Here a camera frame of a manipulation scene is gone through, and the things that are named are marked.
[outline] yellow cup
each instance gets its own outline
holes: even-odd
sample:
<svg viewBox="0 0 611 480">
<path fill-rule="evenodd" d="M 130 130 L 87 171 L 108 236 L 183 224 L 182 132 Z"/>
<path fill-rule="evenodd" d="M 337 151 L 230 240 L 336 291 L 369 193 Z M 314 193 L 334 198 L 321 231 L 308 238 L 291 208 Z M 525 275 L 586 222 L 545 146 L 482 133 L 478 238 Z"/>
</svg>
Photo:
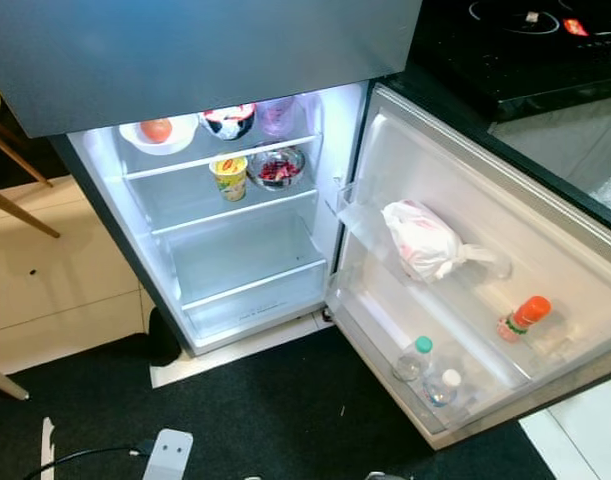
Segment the yellow cup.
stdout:
<svg viewBox="0 0 611 480">
<path fill-rule="evenodd" d="M 225 200 L 236 202 L 245 196 L 247 158 L 237 157 L 209 164 L 216 186 Z"/>
</svg>

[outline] food container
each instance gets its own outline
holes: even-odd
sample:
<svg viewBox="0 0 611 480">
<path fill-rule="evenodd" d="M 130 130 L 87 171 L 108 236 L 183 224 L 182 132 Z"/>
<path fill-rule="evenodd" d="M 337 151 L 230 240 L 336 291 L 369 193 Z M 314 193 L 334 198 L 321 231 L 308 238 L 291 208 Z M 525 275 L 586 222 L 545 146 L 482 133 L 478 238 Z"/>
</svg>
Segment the food container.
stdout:
<svg viewBox="0 0 611 480">
<path fill-rule="evenodd" d="M 257 104 L 261 129 L 272 137 L 284 137 L 294 129 L 294 97 L 276 98 Z"/>
<path fill-rule="evenodd" d="M 305 154 L 297 147 L 257 153 L 250 158 L 247 175 L 266 190 L 283 190 L 303 178 Z"/>
<path fill-rule="evenodd" d="M 237 157 L 209 164 L 216 179 L 218 191 L 225 200 L 236 202 L 245 196 L 245 171 L 247 158 Z"/>
<path fill-rule="evenodd" d="M 192 140 L 198 127 L 198 117 L 195 113 L 169 117 L 172 133 L 161 143 L 154 143 L 141 130 L 140 123 L 126 123 L 118 127 L 121 136 L 141 152 L 149 155 L 171 155 L 186 148 Z"/>
<path fill-rule="evenodd" d="M 256 105 L 246 103 L 237 107 L 207 110 L 198 114 L 201 125 L 221 140 L 237 140 L 249 132 L 254 124 Z"/>
</svg>

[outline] orange bottle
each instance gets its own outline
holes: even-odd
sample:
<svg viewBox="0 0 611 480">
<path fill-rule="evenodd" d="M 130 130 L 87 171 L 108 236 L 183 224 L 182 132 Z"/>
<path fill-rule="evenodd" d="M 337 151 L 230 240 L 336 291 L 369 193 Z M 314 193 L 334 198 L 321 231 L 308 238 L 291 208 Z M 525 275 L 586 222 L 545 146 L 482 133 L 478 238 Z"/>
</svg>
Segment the orange bottle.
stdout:
<svg viewBox="0 0 611 480">
<path fill-rule="evenodd" d="M 545 297 L 534 296 L 518 310 L 499 319 L 496 332 L 503 339 L 515 343 L 525 335 L 529 327 L 540 321 L 552 310 L 552 304 Z"/>
</svg>

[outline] chair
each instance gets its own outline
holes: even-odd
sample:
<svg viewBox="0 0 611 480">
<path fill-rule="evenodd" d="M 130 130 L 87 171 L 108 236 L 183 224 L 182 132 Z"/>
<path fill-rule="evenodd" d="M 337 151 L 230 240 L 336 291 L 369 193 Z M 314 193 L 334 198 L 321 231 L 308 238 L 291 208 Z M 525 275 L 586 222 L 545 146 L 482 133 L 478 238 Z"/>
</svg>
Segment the chair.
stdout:
<svg viewBox="0 0 611 480">
<path fill-rule="evenodd" d="M 17 144 L 22 144 L 22 140 L 20 140 L 16 135 L 10 132 L 7 128 L 0 124 L 0 134 L 5 136 L 8 140 L 12 140 Z M 5 141 L 0 137 L 0 149 L 7 154 L 12 160 L 18 163 L 21 167 L 27 171 L 30 175 L 32 175 L 39 182 L 47 185 L 48 187 L 52 187 L 53 185 L 47 180 L 43 175 L 41 175 L 34 167 L 32 167 L 29 163 L 27 163 L 23 157 L 21 157 L 16 151 L 14 151 Z M 48 227 L 43 222 L 38 220 L 33 215 L 30 215 L 25 210 L 20 208 L 14 202 L 8 200 L 6 197 L 0 194 L 0 209 L 5 210 L 10 215 L 18 218 L 19 220 L 24 221 L 25 223 L 38 228 L 40 231 L 50 235 L 54 238 L 60 237 L 60 233 L 56 230 Z"/>
<path fill-rule="evenodd" d="M 18 400 L 29 399 L 29 393 L 26 390 L 12 382 L 9 378 L 0 372 L 0 389 L 5 393 L 8 393 L 12 397 Z"/>
</svg>

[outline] black mat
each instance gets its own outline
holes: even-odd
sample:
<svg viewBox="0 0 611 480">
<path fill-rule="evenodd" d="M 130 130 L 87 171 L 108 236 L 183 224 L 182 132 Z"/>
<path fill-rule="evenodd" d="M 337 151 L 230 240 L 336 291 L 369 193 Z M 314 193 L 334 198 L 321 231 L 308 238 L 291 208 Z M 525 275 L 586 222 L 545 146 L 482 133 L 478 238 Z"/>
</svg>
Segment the black mat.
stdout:
<svg viewBox="0 0 611 480">
<path fill-rule="evenodd" d="M 32 399 L 0 395 L 0 479 L 39 465 L 45 416 L 57 456 L 191 432 L 188 480 L 554 478 L 515 422 L 434 453 L 333 328 L 157 390 L 146 350 L 137 335 L 14 375 Z M 55 479 L 140 479 L 145 463 L 108 453 Z"/>
</svg>

